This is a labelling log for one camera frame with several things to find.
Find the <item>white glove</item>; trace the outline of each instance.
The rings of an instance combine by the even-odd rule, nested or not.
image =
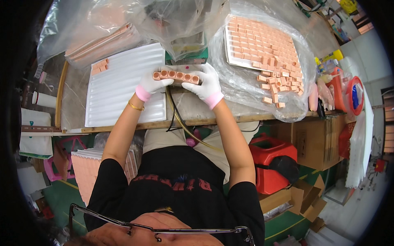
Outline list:
[[[212,110],[224,97],[220,89],[219,75],[209,63],[196,65],[196,67],[200,67],[202,72],[191,72],[189,74],[200,76],[203,83],[195,85],[185,82],[182,83],[182,87],[195,93]]]
[[[171,68],[166,66],[156,67],[154,72],[162,70],[169,71]],[[141,101],[146,102],[151,98],[153,93],[173,82],[173,79],[153,80],[153,72],[148,72],[142,76],[139,85],[136,87],[136,95]]]

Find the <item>black t-shirt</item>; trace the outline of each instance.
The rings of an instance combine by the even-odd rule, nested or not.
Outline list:
[[[264,217],[256,187],[250,182],[234,185],[223,194],[224,172],[203,154],[188,146],[151,150],[142,156],[138,176],[127,184],[120,164],[102,161],[88,209],[132,221],[143,213],[171,207],[191,228],[247,226],[256,245],[264,244]],[[106,222],[84,215],[88,231]],[[212,234],[224,245],[249,246],[244,233]]]

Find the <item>person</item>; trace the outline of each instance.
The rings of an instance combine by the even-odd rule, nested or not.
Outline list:
[[[217,126],[201,143],[186,144],[183,129],[149,129],[138,175],[127,184],[125,159],[144,103],[172,84],[146,74],[120,115],[106,143],[88,209],[133,223],[130,228],[84,214],[84,237],[68,245],[263,245],[264,217],[255,187],[248,143],[259,122],[236,123],[224,101],[219,76],[210,64],[199,65],[201,85],[182,83],[204,101]],[[227,196],[223,184],[229,182]],[[166,229],[228,229],[231,233],[158,233]]]

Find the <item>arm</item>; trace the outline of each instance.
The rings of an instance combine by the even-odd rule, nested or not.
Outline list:
[[[243,181],[256,184],[255,165],[248,143],[224,99],[213,108],[223,149],[230,165],[230,188]]]
[[[201,69],[202,72],[194,72],[195,75],[200,76],[203,82],[201,85],[182,83],[182,86],[198,95],[215,113],[223,149],[230,165],[230,188],[243,181],[255,184],[256,174],[252,154],[230,109],[223,100],[219,75],[208,63],[201,65]]]
[[[131,97],[129,102],[137,108],[142,108],[145,103],[136,94]],[[114,159],[119,162],[123,170],[125,169],[127,152],[131,141],[133,141],[140,115],[140,110],[132,108],[129,104],[126,105],[108,137],[102,153],[102,160]]]
[[[137,86],[136,92],[131,97],[129,103],[140,109],[144,106],[144,103],[149,100],[153,93],[160,88],[172,84],[173,82],[173,79],[153,80],[152,73],[149,72],[141,79],[141,82]],[[102,153],[102,160],[109,158],[114,159],[119,162],[123,170],[125,169],[127,152],[130,148],[131,142],[133,141],[137,122],[141,115],[141,111],[133,108],[130,104],[126,105],[117,120]]]

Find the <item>eyeglass frame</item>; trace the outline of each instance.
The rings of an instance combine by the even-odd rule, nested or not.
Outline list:
[[[81,207],[79,205],[76,205],[75,203],[72,203],[70,205],[69,209],[69,228],[70,228],[70,236],[71,238],[74,237],[74,233],[72,230],[72,217],[75,216],[74,214],[74,209],[83,212],[84,214],[91,215],[93,217],[99,218],[101,220],[104,220],[106,222],[109,222],[111,224],[117,225],[117,226],[122,226],[126,228],[130,228],[129,232],[127,234],[131,235],[131,228],[133,226],[148,229],[155,234],[155,238],[157,239],[158,242],[161,242],[161,239],[157,237],[158,234],[219,234],[219,233],[240,233],[242,232],[243,229],[246,230],[247,236],[244,239],[245,242],[250,243],[251,246],[255,246],[255,241],[253,239],[252,233],[250,232],[249,228],[246,226],[236,226],[234,229],[153,229],[150,226],[144,226],[140,224],[135,224],[131,222],[124,222],[121,220],[116,220],[109,218],[107,216],[101,215],[99,213],[96,213],[95,211],[92,211],[90,209]]]

